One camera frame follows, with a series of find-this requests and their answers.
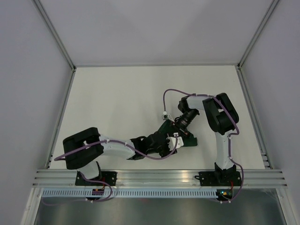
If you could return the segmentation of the dark green cloth napkin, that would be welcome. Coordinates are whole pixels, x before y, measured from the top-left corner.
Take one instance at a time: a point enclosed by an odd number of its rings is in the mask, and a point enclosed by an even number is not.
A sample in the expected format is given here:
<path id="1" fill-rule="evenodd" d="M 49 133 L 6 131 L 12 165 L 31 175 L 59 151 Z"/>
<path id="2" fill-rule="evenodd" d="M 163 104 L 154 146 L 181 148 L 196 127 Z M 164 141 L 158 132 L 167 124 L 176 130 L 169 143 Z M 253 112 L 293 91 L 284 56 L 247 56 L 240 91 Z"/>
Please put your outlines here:
<path id="1" fill-rule="evenodd" d="M 175 123 L 179 124 L 182 128 L 186 127 L 188 128 L 188 124 L 183 122 L 181 123 L 180 120 L 175 121 Z M 161 127 L 158 129 L 158 132 L 165 134 L 167 136 L 173 136 L 174 134 L 174 129 L 172 126 L 172 122 L 170 120 L 166 120 Z M 181 136 L 184 142 L 184 147 L 195 147 L 197 146 L 198 142 L 197 142 L 197 138 L 194 137 L 194 135 L 191 133 L 189 138 L 185 138 L 183 136 Z"/>

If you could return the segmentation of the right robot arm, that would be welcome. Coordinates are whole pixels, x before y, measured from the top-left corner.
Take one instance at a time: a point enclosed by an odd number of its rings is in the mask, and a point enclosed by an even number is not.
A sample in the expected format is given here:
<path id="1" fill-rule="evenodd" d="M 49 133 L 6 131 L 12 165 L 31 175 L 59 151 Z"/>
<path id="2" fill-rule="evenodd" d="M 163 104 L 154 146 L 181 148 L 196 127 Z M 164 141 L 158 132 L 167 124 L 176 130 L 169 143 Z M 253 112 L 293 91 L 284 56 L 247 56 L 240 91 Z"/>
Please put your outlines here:
<path id="1" fill-rule="evenodd" d="M 239 116 L 228 95 L 221 93 L 215 97 L 186 96 L 180 100 L 178 109 L 182 115 L 176 118 L 172 125 L 182 133 L 184 138 L 191 137 L 187 127 L 200 114 L 200 110 L 205 112 L 209 127 L 216 138 L 217 158 L 214 163 L 214 171 L 199 172 L 195 179 L 199 180 L 202 187 L 241 185 L 241 174 L 231 159 L 231 137 L 239 134 L 237 128 Z"/>

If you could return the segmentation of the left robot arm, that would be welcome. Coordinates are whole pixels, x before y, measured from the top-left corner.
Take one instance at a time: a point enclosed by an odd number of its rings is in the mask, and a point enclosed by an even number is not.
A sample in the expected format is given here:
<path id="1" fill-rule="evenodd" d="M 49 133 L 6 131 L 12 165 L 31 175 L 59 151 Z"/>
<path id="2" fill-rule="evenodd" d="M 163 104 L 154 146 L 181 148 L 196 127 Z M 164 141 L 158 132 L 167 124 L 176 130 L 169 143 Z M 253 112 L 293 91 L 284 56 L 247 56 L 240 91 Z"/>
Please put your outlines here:
<path id="1" fill-rule="evenodd" d="M 82 132 L 63 140 L 64 155 L 68 170 L 77 170 L 93 186 L 102 181 L 99 156 L 114 156 L 126 160 L 150 158 L 159 154 L 161 158 L 174 151 L 176 139 L 155 132 L 149 136 L 140 136 L 129 140 L 118 140 L 101 135 L 96 127 L 90 127 Z"/>

